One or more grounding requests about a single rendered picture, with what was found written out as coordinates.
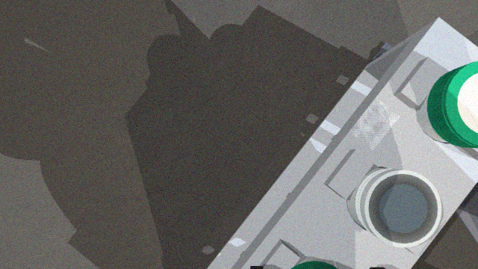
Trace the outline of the green screw cap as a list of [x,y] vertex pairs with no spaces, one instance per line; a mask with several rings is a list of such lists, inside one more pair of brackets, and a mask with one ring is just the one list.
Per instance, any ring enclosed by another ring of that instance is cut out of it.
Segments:
[[478,148],[478,61],[457,67],[434,83],[427,114],[443,140],[454,146]]
[[326,262],[310,261],[310,262],[300,263],[292,267],[291,269],[338,269],[338,268]]

